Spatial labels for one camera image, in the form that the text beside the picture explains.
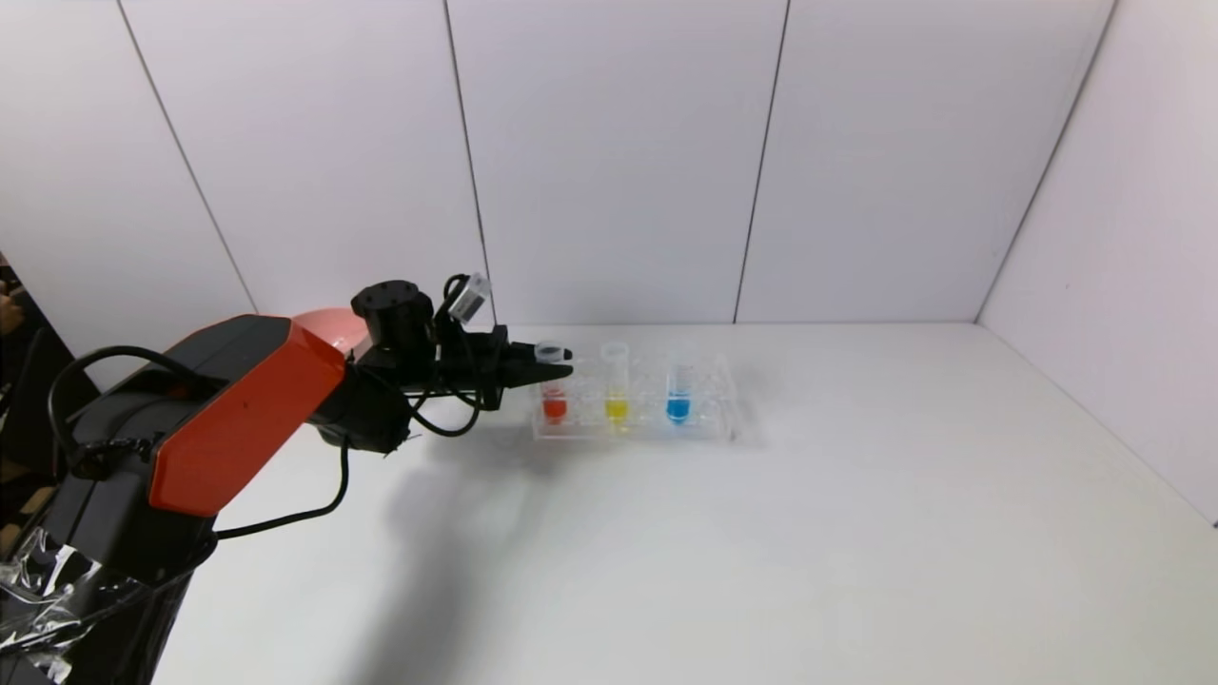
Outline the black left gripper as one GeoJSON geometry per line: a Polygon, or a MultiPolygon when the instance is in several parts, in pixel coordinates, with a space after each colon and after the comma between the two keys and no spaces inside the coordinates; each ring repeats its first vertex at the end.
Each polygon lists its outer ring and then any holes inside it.
{"type": "Polygon", "coordinates": [[[572,352],[561,342],[509,342],[508,325],[468,332],[460,324],[438,329],[438,388],[480,411],[501,408],[504,389],[561,382],[574,372],[572,352]],[[503,361],[508,346],[510,360],[503,361]]]}

